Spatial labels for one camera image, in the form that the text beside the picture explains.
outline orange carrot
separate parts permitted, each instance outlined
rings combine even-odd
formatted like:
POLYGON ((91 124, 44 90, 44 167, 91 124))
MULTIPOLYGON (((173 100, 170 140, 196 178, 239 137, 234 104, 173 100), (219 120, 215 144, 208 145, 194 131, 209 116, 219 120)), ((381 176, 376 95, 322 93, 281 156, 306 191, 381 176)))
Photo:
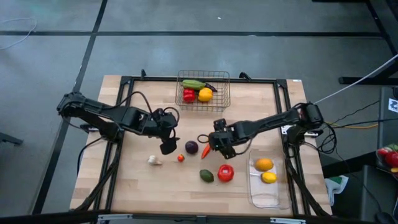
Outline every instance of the orange carrot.
POLYGON ((203 150, 203 152, 201 154, 201 159, 204 159, 207 156, 207 154, 209 154, 209 152, 210 152, 210 145, 207 144, 207 146, 205 147, 205 149, 203 150))

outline metal wire basket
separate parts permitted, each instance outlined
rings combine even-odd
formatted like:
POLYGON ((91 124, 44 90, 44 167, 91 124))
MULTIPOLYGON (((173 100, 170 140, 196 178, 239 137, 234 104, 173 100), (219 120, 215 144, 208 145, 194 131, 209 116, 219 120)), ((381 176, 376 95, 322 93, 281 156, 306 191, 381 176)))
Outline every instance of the metal wire basket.
POLYGON ((221 71, 199 71, 199 70, 181 70, 177 75, 177 87, 175 91, 175 104, 179 105, 181 110, 192 111, 215 111, 222 112, 231 105, 229 94, 229 73, 221 71), (202 103, 196 97, 193 103, 186 103, 183 100, 184 87, 181 82, 185 79, 198 80, 212 85, 217 89, 213 92, 213 97, 209 102, 202 103))

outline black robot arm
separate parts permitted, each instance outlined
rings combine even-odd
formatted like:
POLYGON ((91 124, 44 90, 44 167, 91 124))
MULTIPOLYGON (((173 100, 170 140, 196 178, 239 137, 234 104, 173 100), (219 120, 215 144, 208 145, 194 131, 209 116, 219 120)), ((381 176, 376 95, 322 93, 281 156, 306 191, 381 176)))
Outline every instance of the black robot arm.
POLYGON ((57 106, 63 117, 80 118, 98 128, 102 137, 118 142, 123 130, 141 136, 156 137, 162 140, 162 154, 169 154, 177 148, 174 128, 177 120, 172 113, 158 108, 151 113, 136 107, 111 106, 85 98, 81 93, 65 94, 57 106))
POLYGON ((304 139, 308 130, 319 128, 323 118, 317 105, 301 103, 292 109, 257 121, 238 121, 226 125, 225 119, 214 121, 215 132, 209 135, 209 145, 215 151, 220 151, 225 159, 235 157, 233 146, 248 142, 258 133, 279 128, 285 125, 294 125, 287 130, 287 139, 291 144, 299 143, 304 139))

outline lemon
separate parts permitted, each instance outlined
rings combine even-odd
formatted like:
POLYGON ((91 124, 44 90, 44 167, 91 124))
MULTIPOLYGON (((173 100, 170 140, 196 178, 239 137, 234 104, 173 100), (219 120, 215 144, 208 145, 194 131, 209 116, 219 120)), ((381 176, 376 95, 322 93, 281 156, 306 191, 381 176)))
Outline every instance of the lemon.
POLYGON ((258 171, 269 171, 274 166, 274 163, 270 159, 258 159, 254 168, 258 171))
POLYGON ((261 179, 267 184, 275 183, 278 177, 273 172, 265 172, 261 174, 261 179))

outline garlic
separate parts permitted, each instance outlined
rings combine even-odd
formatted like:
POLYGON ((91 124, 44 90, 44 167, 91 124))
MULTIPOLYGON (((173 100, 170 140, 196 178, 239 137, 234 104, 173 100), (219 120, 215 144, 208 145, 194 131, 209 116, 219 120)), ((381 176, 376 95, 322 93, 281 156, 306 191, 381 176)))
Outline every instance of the garlic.
POLYGON ((149 165, 156 166, 156 165, 162 165, 162 162, 160 162, 160 161, 156 158, 156 156, 149 156, 148 164, 149 164, 149 165))

